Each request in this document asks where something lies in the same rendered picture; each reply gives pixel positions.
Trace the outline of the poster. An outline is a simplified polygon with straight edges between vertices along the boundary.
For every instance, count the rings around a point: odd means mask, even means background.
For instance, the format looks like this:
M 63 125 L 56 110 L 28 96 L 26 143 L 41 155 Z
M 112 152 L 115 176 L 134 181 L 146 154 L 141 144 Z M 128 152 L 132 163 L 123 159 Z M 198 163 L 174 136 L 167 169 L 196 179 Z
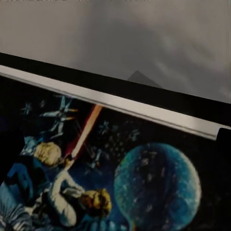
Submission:
M 231 231 L 231 104 L 0 52 L 0 133 L 25 147 L 0 231 Z

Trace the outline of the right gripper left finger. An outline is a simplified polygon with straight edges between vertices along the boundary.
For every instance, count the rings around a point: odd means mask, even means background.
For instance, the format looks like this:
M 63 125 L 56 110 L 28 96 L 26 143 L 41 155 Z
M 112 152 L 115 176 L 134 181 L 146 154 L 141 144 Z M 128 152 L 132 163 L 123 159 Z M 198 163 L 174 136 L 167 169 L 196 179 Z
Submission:
M 25 147 L 21 128 L 0 133 L 0 186 Z

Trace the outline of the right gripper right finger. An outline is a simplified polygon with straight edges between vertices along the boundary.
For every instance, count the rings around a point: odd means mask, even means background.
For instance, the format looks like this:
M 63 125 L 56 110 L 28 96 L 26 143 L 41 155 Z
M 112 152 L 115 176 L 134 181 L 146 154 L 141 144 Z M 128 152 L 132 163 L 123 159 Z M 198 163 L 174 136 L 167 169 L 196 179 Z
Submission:
M 231 167 L 231 130 L 220 128 L 218 131 L 216 146 Z

